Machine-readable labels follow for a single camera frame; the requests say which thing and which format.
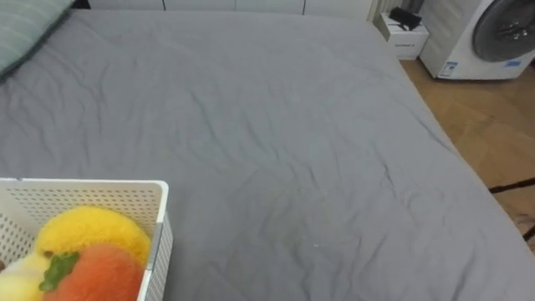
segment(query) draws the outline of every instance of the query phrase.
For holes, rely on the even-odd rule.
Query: wooden floor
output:
[[[402,62],[444,131],[488,187],[535,176],[535,68],[512,81],[433,80]],[[535,187],[496,195],[522,233],[535,225]],[[535,238],[530,242],[535,253]]]

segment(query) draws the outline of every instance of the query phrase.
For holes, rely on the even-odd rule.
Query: white washing machine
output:
[[[420,55],[441,79],[514,79],[535,56],[535,0],[425,0]]]

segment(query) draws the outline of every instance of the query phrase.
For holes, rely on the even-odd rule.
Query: gray blanket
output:
[[[0,145],[0,176],[167,181],[166,300],[534,300],[517,229],[364,22],[76,12],[0,86]]]

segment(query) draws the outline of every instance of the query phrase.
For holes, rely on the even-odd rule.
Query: basket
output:
[[[0,259],[9,264],[33,247],[50,218],[77,206],[97,206],[136,221],[152,237],[138,301],[161,301],[173,246],[163,181],[0,179]]]

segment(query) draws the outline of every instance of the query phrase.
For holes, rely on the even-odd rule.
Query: pillow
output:
[[[0,0],[0,78],[28,57],[74,0]]]

